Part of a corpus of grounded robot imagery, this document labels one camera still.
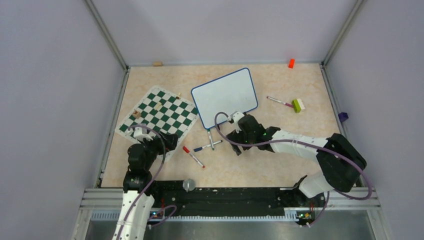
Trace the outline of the blue marker pen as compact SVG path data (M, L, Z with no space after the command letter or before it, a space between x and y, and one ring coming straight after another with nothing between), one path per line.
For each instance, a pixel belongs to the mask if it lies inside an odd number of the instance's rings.
M210 143L210 144L208 144L208 145L205 145L205 146L201 146L201 147L194 148L194 149L193 149L193 151L194 151L194 152L199 152L199 151L201 151L201 150L203 150L203 149L214 147L215 145L220 144L220 143L222 143L222 142L223 142L223 140L221 139L221 140L218 140L218 141L216 141L216 142Z

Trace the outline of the blue framed whiteboard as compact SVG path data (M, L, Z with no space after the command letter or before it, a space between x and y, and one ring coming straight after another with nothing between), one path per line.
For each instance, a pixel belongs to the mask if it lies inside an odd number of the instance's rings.
M192 88L191 96L206 130L215 126L218 112L228 115L244 113L259 105L251 72L247 67Z

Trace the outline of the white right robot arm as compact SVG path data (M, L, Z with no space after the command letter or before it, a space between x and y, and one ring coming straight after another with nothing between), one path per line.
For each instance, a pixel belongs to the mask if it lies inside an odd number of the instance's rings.
M314 197L331 190L346 196L367 166L362 155L339 133L311 137L275 126L264 128L254 116L243 112L234 112L227 120L234 130L225 139L237 155L257 147L261 151L292 154L319 165L316 173L302 177L294 185L293 200L299 206L307 206Z

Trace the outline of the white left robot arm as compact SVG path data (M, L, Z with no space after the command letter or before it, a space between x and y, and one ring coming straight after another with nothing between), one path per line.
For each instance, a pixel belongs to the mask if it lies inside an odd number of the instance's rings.
M142 240L151 216L152 207L160 202L159 191L151 188L158 173L152 175L150 168L158 156L162 156L160 168L166 154L177 147L179 136L160 132L156 137L141 135L141 142L128 150L128 168L123 180L122 204L113 240Z

